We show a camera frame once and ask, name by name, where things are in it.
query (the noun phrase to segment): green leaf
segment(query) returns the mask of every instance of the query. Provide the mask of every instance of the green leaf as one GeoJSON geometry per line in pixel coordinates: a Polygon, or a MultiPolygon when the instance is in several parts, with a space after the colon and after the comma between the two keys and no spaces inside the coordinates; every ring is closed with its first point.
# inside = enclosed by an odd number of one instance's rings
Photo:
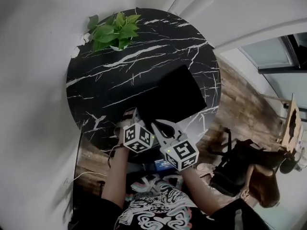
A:
{"type": "Polygon", "coordinates": [[[127,23],[134,23],[140,17],[139,14],[130,15],[127,17],[127,23]]]}
{"type": "Polygon", "coordinates": [[[132,40],[130,40],[130,39],[122,38],[122,39],[120,39],[120,41],[119,41],[118,47],[119,47],[120,49],[124,49],[124,47],[125,47],[125,46],[128,46],[131,42],[132,42],[132,40]]]}
{"type": "Polygon", "coordinates": [[[102,37],[104,35],[110,35],[114,33],[114,28],[111,25],[102,25],[96,28],[93,39],[102,37]]]}
{"type": "Polygon", "coordinates": [[[114,21],[114,14],[112,14],[107,20],[106,20],[106,25],[112,25],[114,21]]]}
{"type": "Polygon", "coordinates": [[[89,19],[90,21],[87,24],[87,29],[92,30],[95,28],[95,26],[97,26],[99,18],[98,15],[95,14],[94,16],[90,16],[89,19]]]}
{"type": "Polygon", "coordinates": [[[115,25],[118,27],[122,27],[125,24],[125,17],[122,13],[117,13],[115,25]]]}
{"type": "Polygon", "coordinates": [[[104,35],[102,37],[96,38],[96,41],[99,41],[101,43],[107,43],[110,42],[116,38],[118,38],[119,34],[110,34],[110,35],[104,35]]]}
{"type": "Polygon", "coordinates": [[[90,34],[90,36],[88,37],[88,40],[91,42],[93,39],[93,33],[90,34]]]}
{"type": "Polygon", "coordinates": [[[112,25],[113,26],[113,28],[114,28],[114,33],[118,33],[118,31],[121,29],[121,28],[119,28],[117,25],[115,25],[115,24],[113,24],[112,25]]]}
{"type": "Polygon", "coordinates": [[[120,31],[119,39],[139,36],[134,31],[120,31]]]}
{"type": "Polygon", "coordinates": [[[138,30],[138,29],[139,28],[135,24],[126,24],[121,29],[121,31],[135,31],[135,30],[138,30]]]}
{"type": "Polygon", "coordinates": [[[99,41],[94,41],[92,51],[96,52],[96,51],[104,49],[104,48],[106,48],[106,47],[108,47],[110,45],[111,45],[111,42],[102,43],[102,42],[99,42],[99,41]]]}

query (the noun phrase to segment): round table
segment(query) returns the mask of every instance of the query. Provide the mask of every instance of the round table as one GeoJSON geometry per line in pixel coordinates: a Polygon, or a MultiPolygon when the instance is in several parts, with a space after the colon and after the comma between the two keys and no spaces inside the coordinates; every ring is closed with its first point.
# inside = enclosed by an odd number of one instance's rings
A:
{"type": "Polygon", "coordinates": [[[135,107],[169,69],[186,65],[207,107],[178,124],[192,142],[198,142],[220,101],[221,78],[212,47],[191,24],[171,13],[140,8],[123,13],[141,15],[139,36],[126,49],[92,53],[92,43],[86,43],[70,61],[66,91],[76,124],[96,147],[110,151],[118,143],[114,127],[124,112],[135,107]]]}

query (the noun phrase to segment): pothos plant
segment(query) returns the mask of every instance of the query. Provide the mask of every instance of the pothos plant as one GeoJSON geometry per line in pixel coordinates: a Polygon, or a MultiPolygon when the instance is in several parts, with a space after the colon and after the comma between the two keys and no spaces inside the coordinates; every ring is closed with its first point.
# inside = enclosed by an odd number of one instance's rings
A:
{"type": "Polygon", "coordinates": [[[90,40],[94,41],[92,51],[101,50],[108,46],[115,46],[124,49],[132,42],[132,38],[138,36],[135,31],[136,20],[140,15],[126,17],[123,13],[111,15],[105,23],[99,24],[98,15],[89,17],[87,28],[91,33],[90,40]]]}

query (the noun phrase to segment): black graphic t-shirt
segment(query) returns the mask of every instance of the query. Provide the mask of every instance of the black graphic t-shirt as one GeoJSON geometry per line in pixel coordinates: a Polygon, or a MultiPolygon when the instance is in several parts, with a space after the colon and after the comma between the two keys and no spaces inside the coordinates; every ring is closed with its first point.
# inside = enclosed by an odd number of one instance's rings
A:
{"type": "Polygon", "coordinates": [[[189,230],[230,229],[268,230],[262,219],[242,199],[238,199],[212,216],[203,214],[191,199],[166,181],[134,183],[137,194],[122,211],[116,204],[101,199],[95,207],[84,212],[74,230],[189,230]]]}

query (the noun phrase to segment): cable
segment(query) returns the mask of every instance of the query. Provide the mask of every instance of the cable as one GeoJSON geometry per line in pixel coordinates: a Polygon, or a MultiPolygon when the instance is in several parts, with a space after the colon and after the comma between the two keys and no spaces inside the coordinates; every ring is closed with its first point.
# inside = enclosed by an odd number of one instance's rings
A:
{"type": "Polygon", "coordinates": [[[108,149],[108,150],[101,150],[102,152],[107,152],[107,151],[112,151],[112,149],[108,149]]]}
{"type": "Polygon", "coordinates": [[[111,151],[110,151],[110,153],[109,153],[109,158],[107,159],[107,164],[108,164],[108,166],[109,166],[110,169],[111,169],[111,164],[110,164],[111,153],[112,153],[112,151],[114,150],[114,148],[117,148],[117,147],[119,147],[119,146],[116,145],[116,146],[112,147],[112,149],[111,149],[111,151]]]}
{"type": "Polygon", "coordinates": [[[83,172],[83,173],[79,174],[75,179],[73,179],[73,181],[74,181],[74,180],[77,180],[81,175],[86,174],[86,173],[100,174],[100,175],[103,175],[103,176],[106,176],[106,177],[107,177],[106,174],[101,174],[101,173],[97,173],[97,172],[87,171],[87,172],[83,172]]]}

